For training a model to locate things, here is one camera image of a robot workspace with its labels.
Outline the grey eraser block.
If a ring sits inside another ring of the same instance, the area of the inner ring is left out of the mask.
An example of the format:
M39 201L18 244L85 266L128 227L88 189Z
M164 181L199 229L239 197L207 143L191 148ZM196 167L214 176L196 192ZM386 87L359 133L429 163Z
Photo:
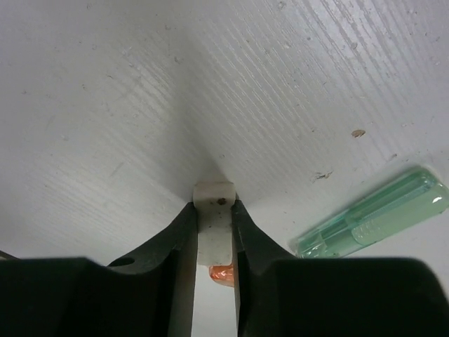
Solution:
M231 182L202 182L194 187L198 215L198 258L203 266L232 262L232 207L236 190Z

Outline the green capsule case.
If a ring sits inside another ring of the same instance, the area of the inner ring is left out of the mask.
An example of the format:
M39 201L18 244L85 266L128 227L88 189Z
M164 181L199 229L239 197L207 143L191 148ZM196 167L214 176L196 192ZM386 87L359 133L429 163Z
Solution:
M291 239L289 247L298 258L342 258L447 209L448 187L415 166Z

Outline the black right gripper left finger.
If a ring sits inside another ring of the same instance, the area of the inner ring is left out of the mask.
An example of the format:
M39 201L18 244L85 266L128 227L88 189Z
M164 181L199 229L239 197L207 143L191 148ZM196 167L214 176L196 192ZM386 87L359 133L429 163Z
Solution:
M190 336L197 213L104 266L87 258L1 262L2 336Z

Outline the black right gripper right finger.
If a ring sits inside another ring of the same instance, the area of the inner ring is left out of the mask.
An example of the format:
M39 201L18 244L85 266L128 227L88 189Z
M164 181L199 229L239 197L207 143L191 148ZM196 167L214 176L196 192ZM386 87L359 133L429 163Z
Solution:
M232 207L239 336L447 336L448 300L412 258L296 258Z

